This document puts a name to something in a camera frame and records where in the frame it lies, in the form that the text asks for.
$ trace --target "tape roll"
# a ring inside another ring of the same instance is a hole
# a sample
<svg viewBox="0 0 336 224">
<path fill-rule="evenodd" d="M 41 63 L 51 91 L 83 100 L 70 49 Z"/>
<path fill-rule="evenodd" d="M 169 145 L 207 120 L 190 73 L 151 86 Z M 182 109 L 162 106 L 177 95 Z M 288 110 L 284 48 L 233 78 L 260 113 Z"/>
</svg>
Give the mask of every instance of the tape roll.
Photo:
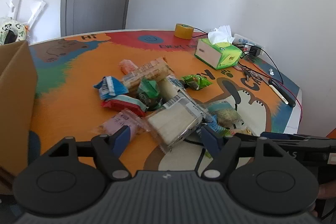
<svg viewBox="0 0 336 224">
<path fill-rule="evenodd" d="M 15 41 L 26 39 L 26 28 L 24 25 L 16 20 L 9 19 L 0 25 L 0 45 L 4 44 L 9 30 L 17 35 Z"/>
<path fill-rule="evenodd" d="M 194 33 L 194 27 L 185 24 L 176 24 L 174 35 L 183 39 L 191 39 Z"/>
</svg>

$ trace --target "red paint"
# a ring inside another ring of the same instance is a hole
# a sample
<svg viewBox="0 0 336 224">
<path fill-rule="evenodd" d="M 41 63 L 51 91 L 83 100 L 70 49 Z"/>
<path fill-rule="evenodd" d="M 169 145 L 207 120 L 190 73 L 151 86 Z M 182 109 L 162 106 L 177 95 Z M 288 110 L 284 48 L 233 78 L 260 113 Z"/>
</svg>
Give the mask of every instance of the red paint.
<svg viewBox="0 0 336 224">
<path fill-rule="evenodd" d="M 186 40 L 174 36 L 174 31 L 125 31 L 106 33 L 111 38 L 110 41 L 130 47 L 142 48 L 144 50 L 161 50 L 161 51 L 188 51 L 194 50 L 197 45 L 197 38 Z M 142 35 L 154 35 L 163 39 L 162 43 L 147 43 L 138 40 Z"/>
</svg>

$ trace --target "white tissue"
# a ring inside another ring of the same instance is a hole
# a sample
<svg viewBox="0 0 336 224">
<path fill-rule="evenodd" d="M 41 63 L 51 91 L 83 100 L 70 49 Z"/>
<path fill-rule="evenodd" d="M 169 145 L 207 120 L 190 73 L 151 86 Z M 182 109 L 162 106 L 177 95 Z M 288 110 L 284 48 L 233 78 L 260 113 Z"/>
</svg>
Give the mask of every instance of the white tissue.
<svg viewBox="0 0 336 224">
<path fill-rule="evenodd" d="M 215 28 L 212 32 L 209 32 L 208 39 L 211 44 L 220 42 L 229 42 L 232 44 L 235 38 L 232 37 L 230 25 L 225 25 L 220 26 L 218 29 Z"/>
</svg>

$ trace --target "human hand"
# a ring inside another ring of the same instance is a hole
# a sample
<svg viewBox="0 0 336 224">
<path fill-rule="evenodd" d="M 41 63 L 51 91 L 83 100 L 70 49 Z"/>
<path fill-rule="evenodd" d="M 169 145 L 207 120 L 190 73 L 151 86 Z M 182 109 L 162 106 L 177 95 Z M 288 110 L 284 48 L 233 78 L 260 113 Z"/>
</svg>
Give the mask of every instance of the human hand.
<svg viewBox="0 0 336 224">
<path fill-rule="evenodd" d="M 336 198 L 336 180 L 327 182 L 325 184 L 321 184 L 319 187 L 319 193 L 317 195 L 317 199 L 328 199 L 328 198 Z M 311 209 L 311 213 L 317 217 L 317 212 L 314 210 L 315 205 Z"/>
</svg>

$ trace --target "blue paint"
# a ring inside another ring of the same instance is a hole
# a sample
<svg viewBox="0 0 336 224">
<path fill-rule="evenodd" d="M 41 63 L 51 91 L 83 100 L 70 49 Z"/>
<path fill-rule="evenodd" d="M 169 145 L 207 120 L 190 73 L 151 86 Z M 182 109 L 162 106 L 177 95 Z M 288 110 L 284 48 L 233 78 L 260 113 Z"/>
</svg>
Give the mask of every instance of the blue paint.
<svg viewBox="0 0 336 224">
<path fill-rule="evenodd" d="M 142 41 L 142 42 L 146 42 L 149 44 L 159 44 L 159 43 L 163 43 L 163 39 L 160 37 L 156 37 L 154 35 L 142 35 L 138 37 L 138 40 Z"/>
<path fill-rule="evenodd" d="M 86 48 L 79 48 L 73 52 L 69 52 L 63 56 L 59 55 L 59 56 L 55 56 L 56 58 L 58 58 L 55 61 L 52 62 L 45 62 L 42 59 L 38 58 L 36 51 L 34 49 L 34 46 L 30 46 L 30 52 L 31 52 L 31 56 L 33 57 L 33 61 L 35 64 L 35 67 L 38 68 L 50 68 L 53 66 L 57 66 L 57 65 L 61 65 L 64 64 L 68 61 L 70 61 L 71 59 L 76 58 L 77 56 L 81 55 L 83 52 L 87 52 L 87 51 L 91 51 L 94 50 L 95 48 L 98 47 L 99 43 L 102 43 L 104 41 L 91 41 L 91 42 L 85 42 L 85 46 L 87 46 Z"/>
<path fill-rule="evenodd" d="M 274 79 L 277 79 L 281 81 L 280 75 L 278 73 L 278 70 L 271 66 L 268 63 L 262 62 L 261 60 L 256 59 L 255 63 L 269 75 L 269 69 L 272 69 L 274 72 L 274 75 L 272 76 Z M 299 87 L 288 77 L 286 77 L 284 74 L 281 74 L 283 78 L 283 85 L 288 88 L 295 96 L 299 93 Z M 285 131 L 286 125 L 288 123 L 288 120 L 292 114 L 293 108 L 286 105 L 282 101 L 280 102 L 278 115 L 272 116 L 272 132 L 275 133 L 283 133 Z"/>
</svg>

